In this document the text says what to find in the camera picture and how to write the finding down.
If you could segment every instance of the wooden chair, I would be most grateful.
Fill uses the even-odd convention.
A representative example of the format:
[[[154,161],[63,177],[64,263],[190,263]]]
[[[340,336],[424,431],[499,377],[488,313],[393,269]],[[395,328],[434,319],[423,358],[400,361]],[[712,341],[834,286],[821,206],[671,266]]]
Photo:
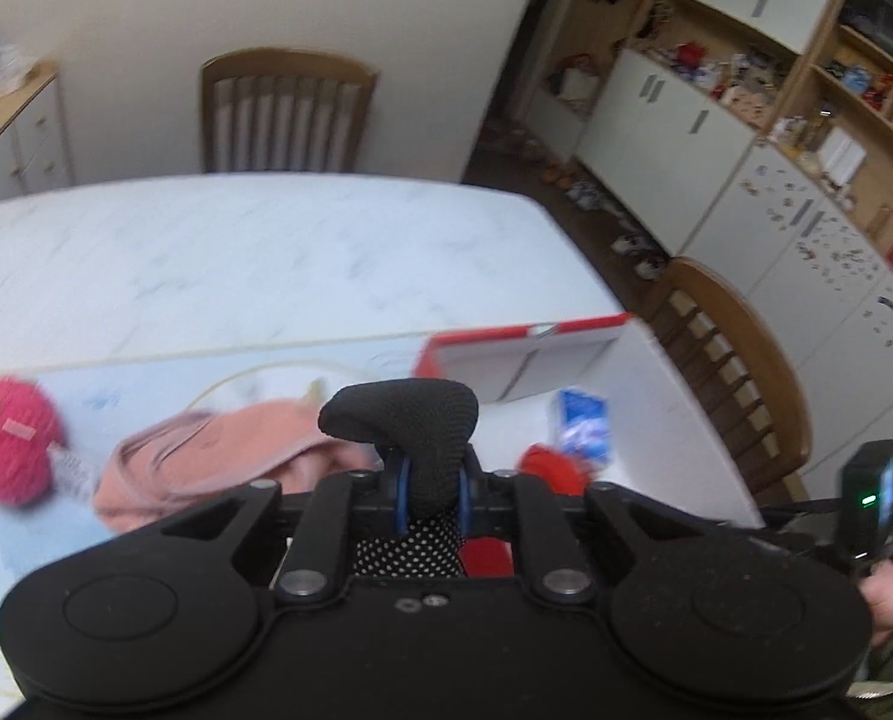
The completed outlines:
[[[200,71],[203,170],[351,172],[378,74],[290,49],[217,56]]]
[[[659,277],[642,317],[696,394],[751,493],[806,463],[812,431],[799,381],[739,293],[699,263],[678,258]]]

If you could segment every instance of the marble tabletop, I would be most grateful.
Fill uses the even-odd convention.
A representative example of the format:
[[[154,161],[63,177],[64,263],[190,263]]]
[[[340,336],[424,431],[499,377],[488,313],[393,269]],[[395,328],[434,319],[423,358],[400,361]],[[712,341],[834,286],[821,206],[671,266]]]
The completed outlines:
[[[253,173],[0,203],[0,371],[621,311],[497,191]]]

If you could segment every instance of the drawer handle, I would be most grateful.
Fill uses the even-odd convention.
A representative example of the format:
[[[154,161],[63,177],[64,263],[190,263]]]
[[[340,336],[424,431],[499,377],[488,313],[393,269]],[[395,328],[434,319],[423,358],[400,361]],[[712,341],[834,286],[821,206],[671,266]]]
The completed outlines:
[[[650,95],[650,103],[655,103],[656,100],[659,100],[659,95],[662,94],[664,86],[666,86],[666,81],[660,81],[656,84],[656,88],[654,88],[653,93]]]
[[[699,116],[697,116],[697,118],[696,118],[696,123],[693,124],[693,129],[691,129],[691,130],[689,131],[689,134],[690,134],[690,135],[696,135],[696,133],[699,132],[700,129],[702,129],[702,126],[703,126],[704,124],[706,124],[706,118],[707,118],[708,116],[709,116],[709,110],[708,110],[708,109],[706,109],[706,110],[704,110],[704,111],[699,111]]]
[[[646,95],[649,95],[650,90],[653,88],[653,82],[656,80],[656,76],[649,76],[646,79],[646,83],[643,84],[643,91],[639,93],[641,98],[645,98]]]
[[[800,208],[798,211],[796,211],[796,215],[793,217],[793,221],[790,222],[790,224],[793,225],[793,227],[795,227],[795,225],[797,225],[798,223],[800,223],[800,221],[803,220],[803,217],[806,215],[806,212],[809,211],[810,206],[812,206],[814,202],[816,202],[816,201],[814,199],[812,199],[812,197],[810,197],[808,200],[806,200],[806,202],[803,203],[803,207]]]
[[[769,0],[758,0],[756,3],[756,7],[752,11],[752,17],[758,19],[761,15],[766,12],[766,6],[769,4]]]
[[[800,238],[809,238],[810,234],[816,229],[816,225],[819,224],[819,220],[826,215],[825,211],[817,211],[817,214],[813,217],[812,221],[808,225],[806,225],[806,229],[803,230],[803,234],[799,236]]]

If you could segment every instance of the metal screw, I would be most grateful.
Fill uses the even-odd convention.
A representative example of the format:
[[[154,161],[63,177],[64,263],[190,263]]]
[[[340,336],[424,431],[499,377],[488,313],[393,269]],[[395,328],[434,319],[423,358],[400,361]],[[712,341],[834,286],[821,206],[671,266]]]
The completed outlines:
[[[423,603],[429,607],[444,607],[449,603],[449,599],[439,593],[430,593],[423,596]]]
[[[573,568],[558,568],[543,577],[543,585],[557,595],[579,595],[592,583],[592,579],[582,571]]]
[[[309,568],[298,568],[296,571],[287,571],[279,578],[279,588],[288,595],[296,595],[305,598],[315,595],[326,586],[326,577],[318,571]]]
[[[400,598],[395,604],[395,608],[404,611],[406,614],[416,614],[423,609],[423,605],[416,598]]]

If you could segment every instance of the pink stuffed toy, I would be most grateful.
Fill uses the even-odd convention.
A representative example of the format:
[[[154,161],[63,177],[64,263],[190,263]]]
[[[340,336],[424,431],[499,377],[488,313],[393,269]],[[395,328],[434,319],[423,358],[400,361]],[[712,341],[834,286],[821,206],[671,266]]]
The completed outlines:
[[[0,379],[0,503],[19,506],[49,490],[51,443],[64,443],[53,404],[32,382]]]

